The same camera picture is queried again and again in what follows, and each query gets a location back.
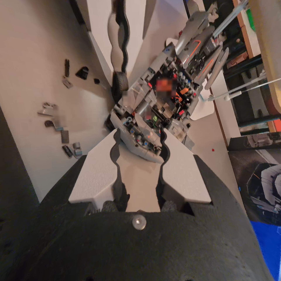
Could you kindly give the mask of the small black lego wheel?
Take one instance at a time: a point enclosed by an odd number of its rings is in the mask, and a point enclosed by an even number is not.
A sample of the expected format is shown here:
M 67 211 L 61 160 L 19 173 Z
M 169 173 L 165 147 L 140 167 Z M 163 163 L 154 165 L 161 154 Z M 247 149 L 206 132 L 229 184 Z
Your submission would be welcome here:
M 128 90 L 128 79 L 124 72 L 114 72 L 112 78 L 111 94 L 115 104 L 122 98 L 122 93 Z

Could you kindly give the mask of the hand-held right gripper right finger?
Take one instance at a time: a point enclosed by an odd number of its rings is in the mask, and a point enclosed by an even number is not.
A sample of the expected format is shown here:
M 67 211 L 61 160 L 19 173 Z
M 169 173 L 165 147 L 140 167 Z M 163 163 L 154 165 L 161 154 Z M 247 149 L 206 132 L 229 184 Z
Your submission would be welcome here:
M 168 129 L 161 130 L 162 144 L 156 196 L 161 212 L 193 212 L 191 203 L 211 204 L 194 154 Z

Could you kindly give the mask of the grey lego piece square holes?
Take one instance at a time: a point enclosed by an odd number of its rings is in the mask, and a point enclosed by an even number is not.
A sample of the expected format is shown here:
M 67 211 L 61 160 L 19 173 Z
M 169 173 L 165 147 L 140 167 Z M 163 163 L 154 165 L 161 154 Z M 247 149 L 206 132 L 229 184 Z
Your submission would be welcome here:
M 63 131 L 65 127 L 65 121 L 62 117 L 56 116 L 52 120 L 54 129 L 57 132 Z

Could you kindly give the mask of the lego set cardboard box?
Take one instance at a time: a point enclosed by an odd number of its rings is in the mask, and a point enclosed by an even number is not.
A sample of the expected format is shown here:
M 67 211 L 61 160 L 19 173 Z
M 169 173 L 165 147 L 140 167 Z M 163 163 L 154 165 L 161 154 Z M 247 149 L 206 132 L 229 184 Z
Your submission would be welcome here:
M 281 133 L 231 138 L 228 155 L 249 219 L 281 226 Z

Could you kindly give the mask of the blue plastic box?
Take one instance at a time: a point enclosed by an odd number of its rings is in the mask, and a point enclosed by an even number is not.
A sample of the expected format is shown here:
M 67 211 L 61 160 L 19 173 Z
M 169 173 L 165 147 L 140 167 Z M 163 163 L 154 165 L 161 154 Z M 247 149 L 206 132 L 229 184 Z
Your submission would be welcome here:
M 281 227 L 251 221 L 265 263 L 275 281 L 281 280 Z

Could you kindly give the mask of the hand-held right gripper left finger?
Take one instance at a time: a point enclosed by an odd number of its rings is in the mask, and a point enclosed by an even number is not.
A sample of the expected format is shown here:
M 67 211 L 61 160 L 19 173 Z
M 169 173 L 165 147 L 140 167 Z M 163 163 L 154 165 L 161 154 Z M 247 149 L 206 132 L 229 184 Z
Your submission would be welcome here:
M 120 129 L 114 129 L 87 154 L 69 203 L 90 202 L 102 210 L 104 202 L 120 199 L 122 178 L 117 160 L 120 156 Z

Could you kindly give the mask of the grey lego car model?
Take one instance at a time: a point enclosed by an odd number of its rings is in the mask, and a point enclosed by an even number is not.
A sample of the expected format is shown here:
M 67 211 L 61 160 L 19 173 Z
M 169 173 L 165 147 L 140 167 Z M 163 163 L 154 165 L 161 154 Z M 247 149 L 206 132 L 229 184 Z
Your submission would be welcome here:
M 163 163 L 163 128 L 180 142 L 185 139 L 203 82 L 209 75 L 205 89 L 210 89 L 228 58 L 229 48 L 223 50 L 218 38 L 222 31 L 212 24 L 218 16 L 217 1 L 207 11 L 194 12 L 177 43 L 165 46 L 111 110 L 106 126 L 120 129 L 135 155 Z

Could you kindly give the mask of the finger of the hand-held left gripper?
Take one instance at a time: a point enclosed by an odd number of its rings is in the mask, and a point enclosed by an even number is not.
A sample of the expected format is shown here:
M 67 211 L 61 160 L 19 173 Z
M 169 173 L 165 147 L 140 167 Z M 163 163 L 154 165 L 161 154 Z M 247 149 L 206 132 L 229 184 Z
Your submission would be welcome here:
M 108 20 L 112 13 L 111 0 L 87 0 L 90 20 L 89 36 L 104 74 L 112 74 L 111 43 L 108 37 Z
M 116 1 L 118 46 L 122 51 L 121 71 L 131 73 L 146 36 L 156 0 Z

